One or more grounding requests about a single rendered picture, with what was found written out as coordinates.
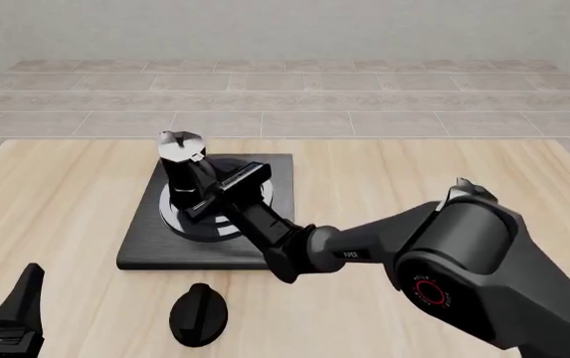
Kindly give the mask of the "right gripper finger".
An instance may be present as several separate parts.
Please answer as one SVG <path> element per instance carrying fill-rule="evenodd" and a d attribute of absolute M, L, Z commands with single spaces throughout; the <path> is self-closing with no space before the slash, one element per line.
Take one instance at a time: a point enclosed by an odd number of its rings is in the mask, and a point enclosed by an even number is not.
<path fill-rule="evenodd" d="M 213 166 L 207 159 L 198 161 L 196 166 L 199 170 L 198 178 L 201 187 L 208 188 L 216 184 L 218 181 L 218 174 L 215 166 Z"/>
<path fill-rule="evenodd" d="M 201 202 L 206 202 L 214 195 L 218 181 L 216 178 L 195 178 L 193 186 L 192 204 L 198 205 Z"/>

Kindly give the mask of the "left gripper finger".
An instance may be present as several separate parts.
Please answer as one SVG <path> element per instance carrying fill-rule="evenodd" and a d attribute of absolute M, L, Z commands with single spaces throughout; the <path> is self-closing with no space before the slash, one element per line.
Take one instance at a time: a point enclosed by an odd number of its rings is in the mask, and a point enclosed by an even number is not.
<path fill-rule="evenodd" d="M 28 264 L 10 294 L 0 305 L 0 332 L 22 330 L 43 333 L 41 293 L 45 271 L 37 264 Z"/>

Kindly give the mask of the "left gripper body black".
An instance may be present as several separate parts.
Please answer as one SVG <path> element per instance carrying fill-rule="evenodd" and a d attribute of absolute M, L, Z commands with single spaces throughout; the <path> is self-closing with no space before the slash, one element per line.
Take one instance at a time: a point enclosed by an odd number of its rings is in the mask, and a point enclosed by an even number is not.
<path fill-rule="evenodd" d="M 45 339 L 36 331 L 0 332 L 0 358 L 38 358 Z"/>

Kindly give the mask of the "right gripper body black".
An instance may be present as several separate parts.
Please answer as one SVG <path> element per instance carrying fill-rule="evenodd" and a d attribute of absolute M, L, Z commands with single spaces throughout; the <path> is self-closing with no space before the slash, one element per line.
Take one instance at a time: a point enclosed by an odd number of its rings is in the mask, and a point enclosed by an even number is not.
<path fill-rule="evenodd" d="M 195 178 L 198 178 L 196 163 L 193 164 L 193 171 Z M 199 223 L 214 214 L 221 214 L 235 225 L 248 225 L 251 220 L 247 211 L 263 203 L 262 184 L 268 181 L 271 175 L 269 164 L 247 163 L 222 181 L 218 180 L 218 186 L 210 199 L 187 208 L 184 212 L 193 223 Z"/>

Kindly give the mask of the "silver and black moka pot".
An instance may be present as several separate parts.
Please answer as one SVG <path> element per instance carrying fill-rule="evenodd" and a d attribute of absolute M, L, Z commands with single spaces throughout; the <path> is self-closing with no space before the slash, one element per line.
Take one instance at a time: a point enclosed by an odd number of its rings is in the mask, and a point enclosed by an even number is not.
<path fill-rule="evenodd" d="M 158 139 L 160 162 L 168 178 L 171 204 L 185 210 L 202 201 L 193 171 L 195 160 L 206 154 L 201 136 L 188 131 L 161 131 Z"/>

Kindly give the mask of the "flat black stove plate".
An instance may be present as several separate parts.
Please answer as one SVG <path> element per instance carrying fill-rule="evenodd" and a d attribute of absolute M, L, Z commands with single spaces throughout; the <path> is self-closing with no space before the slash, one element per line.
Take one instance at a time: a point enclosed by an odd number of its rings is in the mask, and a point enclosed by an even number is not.
<path fill-rule="evenodd" d="M 282 217 L 294 219 L 291 154 L 210 154 L 228 174 L 252 161 L 271 165 L 262 185 L 264 202 Z M 170 204 L 168 179 L 157 164 L 116 256 L 121 270 L 266 270 L 263 255 L 224 216 L 192 223 Z"/>

